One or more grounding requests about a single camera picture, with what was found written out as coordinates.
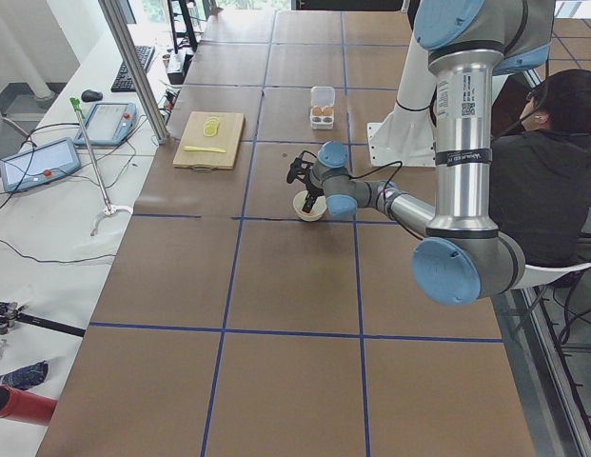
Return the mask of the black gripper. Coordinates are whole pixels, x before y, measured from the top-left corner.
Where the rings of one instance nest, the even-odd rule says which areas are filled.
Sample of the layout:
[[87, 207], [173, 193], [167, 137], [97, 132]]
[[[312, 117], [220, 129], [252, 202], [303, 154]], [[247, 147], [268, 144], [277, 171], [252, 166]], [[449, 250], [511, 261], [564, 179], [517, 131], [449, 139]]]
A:
[[302, 212], [318, 212], [320, 210], [320, 197], [324, 195], [322, 188], [313, 184], [306, 184], [306, 198], [302, 206]]

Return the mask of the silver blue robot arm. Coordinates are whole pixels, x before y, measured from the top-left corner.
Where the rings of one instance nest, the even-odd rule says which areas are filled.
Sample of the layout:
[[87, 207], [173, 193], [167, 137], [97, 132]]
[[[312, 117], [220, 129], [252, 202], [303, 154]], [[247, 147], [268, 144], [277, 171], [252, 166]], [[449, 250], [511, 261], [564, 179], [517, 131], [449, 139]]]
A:
[[331, 215], [373, 208], [417, 232], [418, 286], [433, 301], [467, 305], [516, 288], [521, 248], [488, 214], [493, 79], [547, 60], [551, 1], [422, 1], [416, 10], [394, 110], [369, 136], [390, 162], [429, 165], [437, 189], [427, 204], [395, 185], [358, 180], [345, 147], [328, 142], [314, 162], [297, 158], [289, 181], [306, 200], [324, 197]]

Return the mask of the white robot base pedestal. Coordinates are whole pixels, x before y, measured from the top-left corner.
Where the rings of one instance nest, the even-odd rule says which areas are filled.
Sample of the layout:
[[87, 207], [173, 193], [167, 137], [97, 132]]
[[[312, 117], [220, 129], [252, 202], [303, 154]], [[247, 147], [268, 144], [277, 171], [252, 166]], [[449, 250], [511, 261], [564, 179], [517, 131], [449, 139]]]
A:
[[406, 167], [434, 165], [430, 112], [435, 89], [436, 77], [428, 70], [428, 52], [412, 38], [393, 110], [383, 122], [367, 125], [372, 166], [395, 161]]

